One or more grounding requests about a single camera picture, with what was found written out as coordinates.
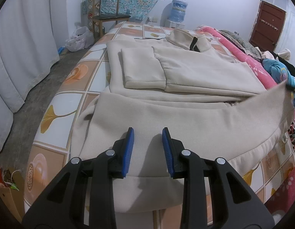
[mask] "pink blanket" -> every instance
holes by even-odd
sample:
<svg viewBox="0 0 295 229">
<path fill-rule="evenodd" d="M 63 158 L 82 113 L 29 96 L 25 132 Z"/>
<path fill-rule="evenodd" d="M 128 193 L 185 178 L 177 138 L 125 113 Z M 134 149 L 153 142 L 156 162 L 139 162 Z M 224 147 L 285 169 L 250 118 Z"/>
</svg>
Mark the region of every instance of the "pink blanket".
<svg viewBox="0 0 295 229">
<path fill-rule="evenodd" d="M 219 41 L 241 62 L 246 62 L 249 67 L 253 70 L 257 78 L 263 84 L 266 89 L 270 89 L 277 85 L 274 79 L 267 73 L 267 71 L 262 67 L 261 63 L 253 59 L 251 56 L 243 53 L 239 48 L 237 48 L 233 43 L 226 39 L 223 35 L 218 33 L 212 27 L 204 26 L 199 29 L 198 32 L 210 33 L 213 37 L 219 39 Z"/>
</svg>

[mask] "white plastic bag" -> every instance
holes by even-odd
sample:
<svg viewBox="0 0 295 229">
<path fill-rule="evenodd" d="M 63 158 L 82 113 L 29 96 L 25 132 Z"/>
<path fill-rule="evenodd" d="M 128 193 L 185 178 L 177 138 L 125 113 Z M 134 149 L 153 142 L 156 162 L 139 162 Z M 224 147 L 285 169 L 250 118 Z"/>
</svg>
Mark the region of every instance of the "white plastic bag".
<svg viewBox="0 0 295 229">
<path fill-rule="evenodd" d="M 93 33 L 90 32 L 88 27 L 80 27 L 72 34 L 71 39 L 66 41 L 65 47 L 71 51 L 88 48 L 94 43 Z"/>
</svg>

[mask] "brown door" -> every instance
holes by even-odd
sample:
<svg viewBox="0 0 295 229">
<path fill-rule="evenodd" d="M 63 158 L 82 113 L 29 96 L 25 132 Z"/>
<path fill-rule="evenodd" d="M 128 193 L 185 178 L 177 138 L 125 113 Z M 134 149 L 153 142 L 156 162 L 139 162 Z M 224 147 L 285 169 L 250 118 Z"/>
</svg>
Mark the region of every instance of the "brown door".
<svg viewBox="0 0 295 229">
<path fill-rule="evenodd" d="M 265 1 L 261 2 L 257 23 L 250 43 L 264 51 L 274 51 L 285 18 L 285 11 Z"/>
</svg>

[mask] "gray floor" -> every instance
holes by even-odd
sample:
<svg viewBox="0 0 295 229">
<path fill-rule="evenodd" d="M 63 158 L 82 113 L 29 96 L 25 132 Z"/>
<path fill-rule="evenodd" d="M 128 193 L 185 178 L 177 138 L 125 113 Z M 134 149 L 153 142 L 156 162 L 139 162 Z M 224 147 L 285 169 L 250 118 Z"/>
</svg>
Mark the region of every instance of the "gray floor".
<svg viewBox="0 0 295 229">
<path fill-rule="evenodd" d="M 26 164 L 42 117 L 64 79 L 87 50 L 67 52 L 60 56 L 49 75 L 29 92 L 24 105 L 14 114 L 11 132 L 0 152 L 0 168 L 22 169 L 25 177 Z"/>
</svg>

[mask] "wooden chair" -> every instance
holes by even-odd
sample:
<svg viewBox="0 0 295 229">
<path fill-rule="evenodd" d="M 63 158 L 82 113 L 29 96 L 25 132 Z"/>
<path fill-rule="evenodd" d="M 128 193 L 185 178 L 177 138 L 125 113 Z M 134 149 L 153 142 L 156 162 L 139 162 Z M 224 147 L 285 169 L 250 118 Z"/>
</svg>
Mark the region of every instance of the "wooden chair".
<svg viewBox="0 0 295 229">
<path fill-rule="evenodd" d="M 119 2 L 120 0 L 117 0 L 117 9 L 116 9 L 116 13 L 115 14 L 101 14 L 101 1 L 100 0 L 100 15 L 94 16 L 92 18 L 92 32 L 93 35 L 95 33 L 95 29 L 94 29 L 94 25 L 95 23 L 99 23 L 99 32 L 100 32 L 100 38 L 103 37 L 103 22 L 108 22 L 108 21 L 116 21 L 116 25 L 118 23 L 119 20 L 130 20 L 130 15 L 126 15 L 126 14 L 119 14 Z M 93 0 L 93 4 L 92 4 L 92 14 L 94 15 L 94 8 L 95 8 L 95 0 Z"/>
</svg>

